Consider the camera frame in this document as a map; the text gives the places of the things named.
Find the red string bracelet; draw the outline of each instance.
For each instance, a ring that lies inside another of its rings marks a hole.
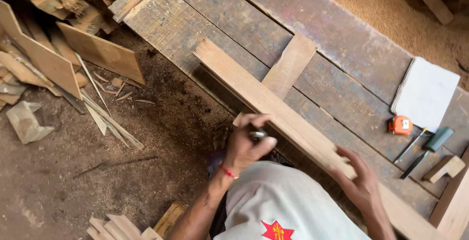
[[[225,171],[225,173],[226,173],[228,176],[232,177],[233,179],[239,178],[239,175],[234,176],[229,170],[227,170],[227,169],[226,169],[225,167],[223,167],[223,165],[221,165],[221,164],[220,164],[220,168],[221,168],[223,171]]]

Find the forearm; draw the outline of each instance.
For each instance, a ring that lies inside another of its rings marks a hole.
[[[391,222],[381,203],[362,212],[363,220],[368,229],[368,236],[373,240],[396,240]]]
[[[174,225],[167,240],[205,240],[217,207],[232,181],[224,172],[215,172],[201,195]]]

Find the tape measure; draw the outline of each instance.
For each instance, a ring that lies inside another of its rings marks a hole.
[[[388,129],[396,135],[410,135],[414,125],[405,116],[395,116],[388,120]]]

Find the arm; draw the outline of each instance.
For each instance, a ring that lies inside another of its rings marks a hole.
[[[337,147],[337,154],[350,160],[350,165],[355,169],[357,177],[353,180],[349,179],[336,166],[331,166],[329,172],[340,184],[345,195],[362,213],[368,236],[373,240],[396,240],[381,201],[376,173],[359,153]]]
[[[249,123],[262,127],[268,120],[268,115],[247,114],[243,117],[240,127],[230,137],[226,158],[221,165],[233,176],[239,175],[243,169],[269,153],[277,144],[277,140],[272,137],[267,137],[258,144],[254,144],[249,138]],[[232,182],[233,178],[219,168],[196,201],[174,225],[167,240],[205,240],[217,207]]]

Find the white t-shirt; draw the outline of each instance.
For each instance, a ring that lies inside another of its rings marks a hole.
[[[226,231],[214,240],[369,240],[311,177],[259,161],[228,189]]]

